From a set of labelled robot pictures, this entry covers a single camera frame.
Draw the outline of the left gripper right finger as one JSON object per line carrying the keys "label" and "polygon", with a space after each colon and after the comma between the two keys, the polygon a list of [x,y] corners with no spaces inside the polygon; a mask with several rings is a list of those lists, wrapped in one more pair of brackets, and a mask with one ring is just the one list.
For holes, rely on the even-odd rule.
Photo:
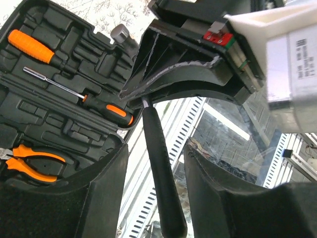
{"label": "left gripper right finger", "polygon": [[191,145],[184,148],[184,162],[195,237],[316,237],[316,183],[257,186],[208,161]]}

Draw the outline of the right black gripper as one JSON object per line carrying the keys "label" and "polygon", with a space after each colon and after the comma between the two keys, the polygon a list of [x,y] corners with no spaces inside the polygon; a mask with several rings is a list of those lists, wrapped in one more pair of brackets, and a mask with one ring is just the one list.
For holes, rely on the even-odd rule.
{"label": "right black gripper", "polygon": [[153,102],[202,96],[244,103],[264,84],[246,38],[226,14],[263,10],[262,0],[153,0],[157,17],[135,46],[130,79],[120,99],[132,108],[149,93]]}

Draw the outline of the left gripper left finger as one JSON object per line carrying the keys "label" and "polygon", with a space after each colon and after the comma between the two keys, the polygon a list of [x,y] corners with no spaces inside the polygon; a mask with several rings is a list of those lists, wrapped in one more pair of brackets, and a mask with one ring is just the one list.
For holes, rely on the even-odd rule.
{"label": "left gripper left finger", "polygon": [[0,185],[3,238],[113,238],[123,194],[128,146],[56,184]]}

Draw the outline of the small black handled hammer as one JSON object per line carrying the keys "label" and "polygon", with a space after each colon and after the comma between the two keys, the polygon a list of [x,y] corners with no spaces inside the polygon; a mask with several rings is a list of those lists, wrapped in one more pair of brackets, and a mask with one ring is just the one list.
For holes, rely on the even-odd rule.
{"label": "small black handled hammer", "polygon": [[151,164],[161,233],[165,238],[184,238],[187,224],[178,197],[163,129],[149,93],[142,97],[143,128]]}

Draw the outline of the large black orange screwdriver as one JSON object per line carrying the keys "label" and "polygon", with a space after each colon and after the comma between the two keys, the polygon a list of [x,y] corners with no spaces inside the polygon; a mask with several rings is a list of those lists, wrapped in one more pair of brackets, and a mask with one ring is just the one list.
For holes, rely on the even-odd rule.
{"label": "large black orange screwdriver", "polygon": [[49,78],[46,76],[28,68],[23,67],[23,71],[37,79],[40,79],[42,81],[46,81],[72,95],[75,95],[76,97],[80,98],[82,100],[83,106],[89,109],[93,109],[100,113],[105,119],[116,123],[118,126],[130,126],[133,123],[134,117],[133,115],[124,110],[123,108],[109,102],[104,102],[102,100],[99,100],[92,94],[86,94],[81,95]]}

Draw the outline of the orange handled long-nose pliers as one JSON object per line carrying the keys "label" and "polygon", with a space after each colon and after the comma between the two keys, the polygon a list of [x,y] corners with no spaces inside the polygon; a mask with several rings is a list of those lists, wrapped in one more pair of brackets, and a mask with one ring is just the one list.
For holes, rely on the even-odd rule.
{"label": "orange handled long-nose pliers", "polygon": [[39,163],[44,167],[47,162],[56,162],[61,165],[72,165],[74,162],[69,155],[51,147],[27,147],[20,144],[12,149],[0,149],[0,159],[4,161],[7,170],[17,171],[31,178],[32,180],[51,184],[58,181],[57,175],[44,173],[43,169],[37,168]]}

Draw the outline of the black plastic tool case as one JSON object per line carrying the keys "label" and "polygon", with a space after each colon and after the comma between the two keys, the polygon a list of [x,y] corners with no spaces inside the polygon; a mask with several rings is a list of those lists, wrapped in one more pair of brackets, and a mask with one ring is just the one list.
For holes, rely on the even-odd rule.
{"label": "black plastic tool case", "polygon": [[[41,42],[67,64],[113,88],[116,94],[20,51],[7,39],[14,29]],[[118,96],[131,75],[131,57],[122,46],[93,30],[92,24],[50,0],[22,1],[0,29],[0,146],[51,147],[69,155],[72,165],[50,161],[46,167],[43,163],[37,165],[44,173],[57,175],[58,181],[98,162],[123,144],[125,140],[118,131],[131,129],[140,115]],[[133,123],[118,126],[84,107],[75,95],[25,73],[25,66],[81,95],[92,94],[123,108],[133,115]],[[7,170],[4,161],[0,162],[1,175],[10,185],[33,188],[58,182],[36,182]]]}

